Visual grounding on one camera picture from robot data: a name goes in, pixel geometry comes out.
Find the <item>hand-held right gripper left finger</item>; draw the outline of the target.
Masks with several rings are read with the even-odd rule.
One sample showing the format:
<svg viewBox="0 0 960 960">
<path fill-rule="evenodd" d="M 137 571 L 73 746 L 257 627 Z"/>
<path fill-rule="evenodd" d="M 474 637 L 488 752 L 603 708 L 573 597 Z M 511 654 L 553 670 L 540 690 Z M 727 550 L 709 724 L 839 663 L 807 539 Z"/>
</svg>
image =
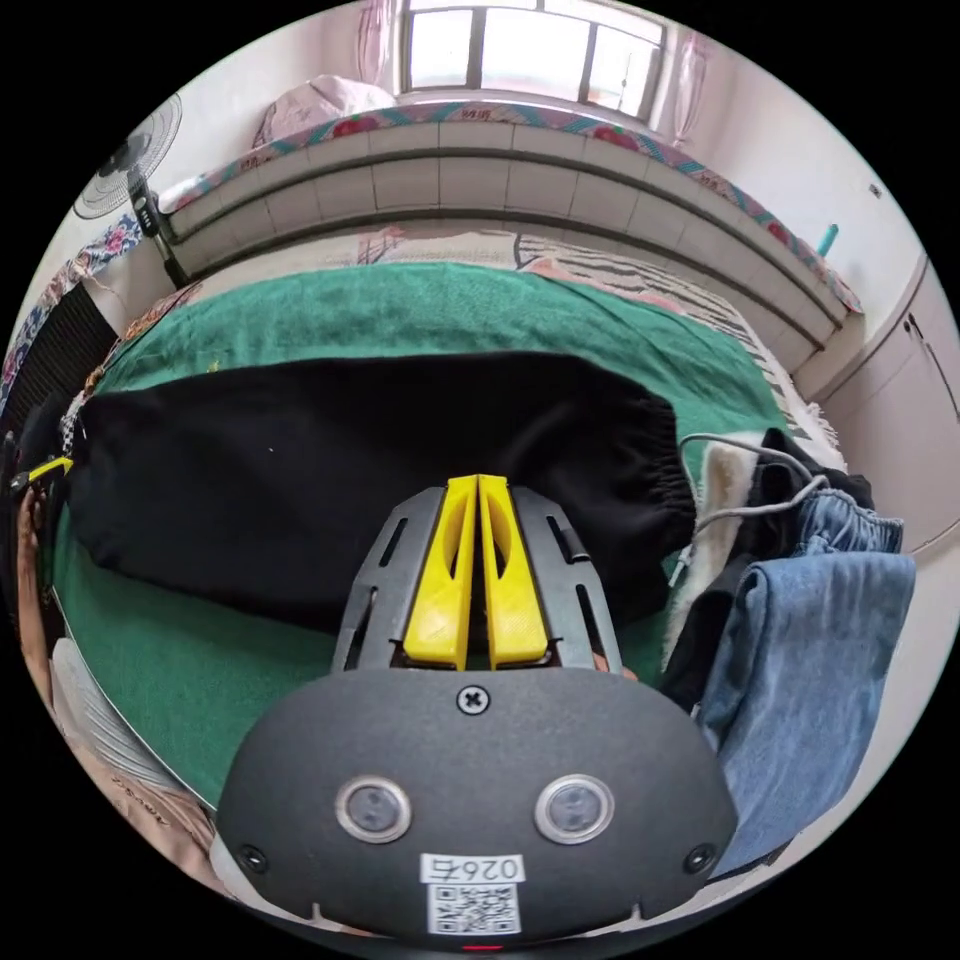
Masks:
<svg viewBox="0 0 960 960">
<path fill-rule="evenodd" d="M 447 482 L 403 638 L 404 654 L 415 664 L 466 667 L 477 494 L 475 475 Z"/>
</svg>

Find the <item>person's left hand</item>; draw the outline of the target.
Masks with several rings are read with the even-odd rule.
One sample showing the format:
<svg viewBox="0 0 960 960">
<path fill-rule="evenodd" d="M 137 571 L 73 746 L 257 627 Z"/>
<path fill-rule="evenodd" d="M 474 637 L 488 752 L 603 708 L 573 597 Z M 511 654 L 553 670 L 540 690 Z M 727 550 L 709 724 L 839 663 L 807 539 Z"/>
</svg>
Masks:
<svg viewBox="0 0 960 960">
<path fill-rule="evenodd" d="M 28 487 L 17 514 L 16 569 L 18 593 L 35 596 L 38 593 L 38 563 L 41 533 L 45 523 L 47 495 L 35 487 Z"/>
</svg>

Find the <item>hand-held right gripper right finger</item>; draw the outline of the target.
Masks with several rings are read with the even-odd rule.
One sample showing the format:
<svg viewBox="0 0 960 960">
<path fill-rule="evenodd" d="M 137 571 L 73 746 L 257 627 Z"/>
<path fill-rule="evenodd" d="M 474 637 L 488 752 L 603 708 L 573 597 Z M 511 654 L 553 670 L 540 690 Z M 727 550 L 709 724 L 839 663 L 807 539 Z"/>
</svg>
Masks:
<svg viewBox="0 0 960 960">
<path fill-rule="evenodd" d="M 539 662 L 548 638 L 507 480 L 478 477 L 488 651 L 491 667 Z"/>
</svg>

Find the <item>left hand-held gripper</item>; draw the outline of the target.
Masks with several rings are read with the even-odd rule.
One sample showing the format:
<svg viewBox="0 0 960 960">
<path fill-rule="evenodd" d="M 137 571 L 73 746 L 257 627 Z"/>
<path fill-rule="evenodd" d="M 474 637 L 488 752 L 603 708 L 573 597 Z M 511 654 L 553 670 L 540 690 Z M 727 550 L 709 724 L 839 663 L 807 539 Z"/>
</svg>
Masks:
<svg viewBox="0 0 960 960">
<path fill-rule="evenodd" d="M 42 403 L 31 409 L 20 433 L 18 435 L 9 433 L 4 439 L 1 454 L 1 523 L 3 525 L 12 523 L 13 507 L 19 499 L 19 495 L 10 492 L 11 483 L 16 475 L 32 469 L 28 474 L 28 481 L 39 482 L 48 476 L 60 474 L 66 476 L 72 469 L 74 465 L 72 458 L 52 458 L 62 452 L 60 423 L 67 410 L 68 402 L 69 397 L 66 394 L 49 394 Z"/>
</svg>

